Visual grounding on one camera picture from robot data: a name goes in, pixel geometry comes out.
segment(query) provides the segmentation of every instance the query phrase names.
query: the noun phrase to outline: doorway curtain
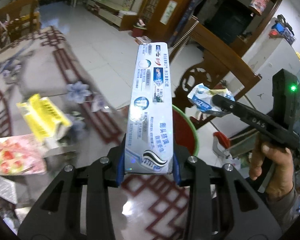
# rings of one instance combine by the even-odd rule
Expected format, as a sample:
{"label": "doorway curtain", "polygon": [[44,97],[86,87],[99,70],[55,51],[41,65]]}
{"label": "doorway curtain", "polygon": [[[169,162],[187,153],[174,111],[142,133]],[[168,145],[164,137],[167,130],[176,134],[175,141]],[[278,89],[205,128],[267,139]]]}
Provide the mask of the doorway curtain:
{"label": "doorway curtain", "polygon": [[185,27],[188,19],[192,16],[194,9],[202,2],[203,0],[191,0],[191,2],[188,5],[188,8],[186,9],[185,13],[183,14],[181,20],[179,21],[173,35],[169,39],[168,46],[172,46],[176,41],[179,33],[183,30]]}

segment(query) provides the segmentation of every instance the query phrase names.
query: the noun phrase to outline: red object on shelf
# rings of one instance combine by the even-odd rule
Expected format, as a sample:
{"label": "red object on shelf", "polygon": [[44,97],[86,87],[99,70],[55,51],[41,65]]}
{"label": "red object on shelf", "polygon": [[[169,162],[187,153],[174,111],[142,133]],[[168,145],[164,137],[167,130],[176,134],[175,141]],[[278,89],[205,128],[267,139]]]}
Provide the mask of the red object on shelf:
{"label": "red object on shelf", "polygon": [[282,37],[281,34],[276,30],[276,29],[273,29],[269,32],[269,36],[271,38],[278,38],[278,37]]}
{"label": "red object on shelf", "polygon": [[144,29],[140,29],[140,28],[134,27],[132,29],[132,37],[134,37],[134,38],[136,38],[136,37],[142,37],[144,31],[145,31]]}

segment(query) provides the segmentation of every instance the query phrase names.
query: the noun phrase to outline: black metal bracket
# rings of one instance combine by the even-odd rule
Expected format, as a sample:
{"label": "black metal bracket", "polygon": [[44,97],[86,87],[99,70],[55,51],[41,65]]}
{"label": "black metal bracket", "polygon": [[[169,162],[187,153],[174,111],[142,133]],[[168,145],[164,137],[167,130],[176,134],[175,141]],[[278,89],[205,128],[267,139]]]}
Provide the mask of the black metal bracket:
{"label": "black metal bracket", "polygon": [[[174,145],[174,178],[190,186],[184,240],[277,240],[281,229],[255,190],[231,165],[212,167]],[[215,185],[216,197],[211,197]]]}
{"label": "black metal bracket", "polygon": [[[125,139],[121,146],[112,148],[107,157],[88,167],[65,166],[21,224],[20,239],[114,240],[108,187],[118,187],[123,180],[124,142]],[[190,186],[184,240],[246,240],[257,235],[277,240],[280,237],[276,220],[232,165],[208,166],[177,144],[174,151],[175,181],[181,187]],[[82,185],[88,185],[87,235],[80,233]],[[211,185],[216,187],[215,198],[211,198]]]}
{"label": "black metal bracket", "polygon": [[276,144],[291,149],[297,149],[299,147],[299,136],[275,122],[268,115],[220,95],[214,95],[212,102],[225,111],[233,113],[239,117],[242,122],[257,129],[261,134],[268,136]]}
{"label": "black metal bracket", "polygon": [[[90,166],[66,165],[36,201],[18,230],[22,240],[114,240],[108,187],[123,180],[123,144]],[[80,233],[82,186],[87,185],[86,228]]]}

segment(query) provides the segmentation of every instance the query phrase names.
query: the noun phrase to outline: green led light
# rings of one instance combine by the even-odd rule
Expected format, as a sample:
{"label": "green led light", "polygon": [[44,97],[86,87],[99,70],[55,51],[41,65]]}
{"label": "green led light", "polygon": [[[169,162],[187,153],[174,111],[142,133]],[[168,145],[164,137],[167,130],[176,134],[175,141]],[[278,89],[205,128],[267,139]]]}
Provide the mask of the green led light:
{"label": "green led light", "polygon": [[294,91],[297,90],[297,87],[293,85],[293,86],[290,87],[290,89],[291,89],[292,92],[294,92]]}

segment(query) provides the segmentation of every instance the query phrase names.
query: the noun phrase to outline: yellow package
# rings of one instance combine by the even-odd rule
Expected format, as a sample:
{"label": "yellow package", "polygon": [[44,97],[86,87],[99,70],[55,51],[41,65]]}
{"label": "yellow package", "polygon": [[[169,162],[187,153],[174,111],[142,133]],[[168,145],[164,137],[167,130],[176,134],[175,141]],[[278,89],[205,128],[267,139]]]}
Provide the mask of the yellow package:
{"label": "yellow package", "polygon": [[18,103],[17,106],[36,138],[41,142],[50,137],[61,139],[72,126],[71,121],[49,98],[40,98],[39,94],[33,95],[26,103]]}

